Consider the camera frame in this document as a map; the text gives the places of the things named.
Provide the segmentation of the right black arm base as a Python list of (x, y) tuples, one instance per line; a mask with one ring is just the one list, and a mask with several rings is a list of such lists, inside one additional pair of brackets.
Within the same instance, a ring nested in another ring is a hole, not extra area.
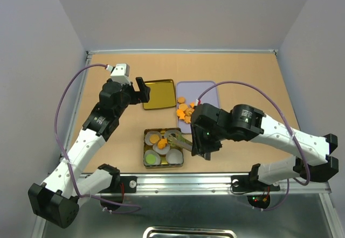
[(248, 175), (231, 177), (230, 192), (234, 195), (246, 195), (250, 206), (261, 211), (267, 211), (271, 203), (271, 193), (280, 191), (280, 185), (250, 182)]

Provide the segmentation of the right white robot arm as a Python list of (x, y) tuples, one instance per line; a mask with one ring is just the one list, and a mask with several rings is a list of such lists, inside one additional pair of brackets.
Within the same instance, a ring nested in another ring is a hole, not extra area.
[(246, 104), (230, 112), (211, 104), (200, 104), (191, 115), (192, 140), (180, 134), (168, 134), (169, 144), (186, 149), (192, 156), (211, 159), (223, 140), (252, 142), (271, 146), (290, 154), (287, 159), (255, 164), (247, 177), (239, 177), (238, 187), (260, 190), (284, 179), (302, 178), (324, 183), (339, 171), (339, 161), (332, 157), (337, 136), (313, 136), (282, 124), (263, 111)]

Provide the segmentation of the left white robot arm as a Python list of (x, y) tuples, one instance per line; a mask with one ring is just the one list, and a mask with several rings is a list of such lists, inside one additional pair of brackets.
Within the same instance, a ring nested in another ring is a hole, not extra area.
[(41, 184), (34, 183), (29, 188), (28, 197), (35, 215), (65, 229), (90, 198), (99, 200), (110, 213), (118, 213), (118, 209), (125, 206), (123, 195), (116, 201), (98, 196), (103, 191), (125, 191), (118, 168), (102, 164), (86, 179), (77, 180), (119, 126), (124, 110), (131, 104), (149, 101), (150, 88), (141, 77), (137, 77), (136, 82), (138, 91), (125, 78), (111, 77), (103, 85), (99, 102), (83, 124), (77, 140), (70, 150), (62, 150), (64, 159)]

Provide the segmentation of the round dotted biscuit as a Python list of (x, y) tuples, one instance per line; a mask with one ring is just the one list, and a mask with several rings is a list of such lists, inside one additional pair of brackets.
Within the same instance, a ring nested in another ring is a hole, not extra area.
[(152, 143), (152, 144), (156, 144), (157, 142), (160, 141), (160, 136), (157, 135), (157, 134), (152, 134), (150, 137), (149, 137), (149, 141)]

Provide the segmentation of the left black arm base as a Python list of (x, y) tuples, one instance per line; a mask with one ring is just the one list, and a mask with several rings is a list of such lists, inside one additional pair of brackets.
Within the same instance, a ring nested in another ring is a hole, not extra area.
[(125, 194), (136, 193), (137, 176), (120, 176), (111, 180), (108, 187), (102, 188), (97, 195), (103, 200), (109, 200), (112, 203), (99, 201), (102, 209), (110, 213), (130, 213), (138, 211), (138, 207), (125, 206)]

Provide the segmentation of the green sandwich cookie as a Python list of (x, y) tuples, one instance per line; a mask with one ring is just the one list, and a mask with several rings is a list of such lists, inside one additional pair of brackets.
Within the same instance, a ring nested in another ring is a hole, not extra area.
[(150, 164), (150, 165), (153, 165), (156, 163), (156, 156), (155, 155), (152, 155), (152, 154), (147, 154), (145, 156), (145, 162), (147, 164)]

